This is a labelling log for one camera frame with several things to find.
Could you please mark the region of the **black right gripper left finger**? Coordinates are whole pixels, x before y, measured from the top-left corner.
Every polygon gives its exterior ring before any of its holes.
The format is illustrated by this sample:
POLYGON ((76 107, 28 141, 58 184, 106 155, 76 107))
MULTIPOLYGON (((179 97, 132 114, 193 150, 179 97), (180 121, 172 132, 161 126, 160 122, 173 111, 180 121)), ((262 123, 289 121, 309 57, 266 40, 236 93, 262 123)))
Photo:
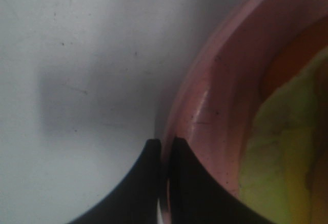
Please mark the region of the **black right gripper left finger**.
POLYGON ((161 143, 149 139, 129 173, 96 206, 72 223, 158 223, 161 143))

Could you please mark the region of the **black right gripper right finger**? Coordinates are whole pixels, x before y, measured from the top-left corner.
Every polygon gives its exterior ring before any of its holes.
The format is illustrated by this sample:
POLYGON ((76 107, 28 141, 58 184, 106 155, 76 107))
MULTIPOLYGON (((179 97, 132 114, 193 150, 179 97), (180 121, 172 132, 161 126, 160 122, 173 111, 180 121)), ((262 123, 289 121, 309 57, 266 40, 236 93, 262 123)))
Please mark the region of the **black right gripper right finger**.
POLYGON ((266 223, 230 195, 199 162, 186 140, 175 138, 169 164, 172 223, 266 223))

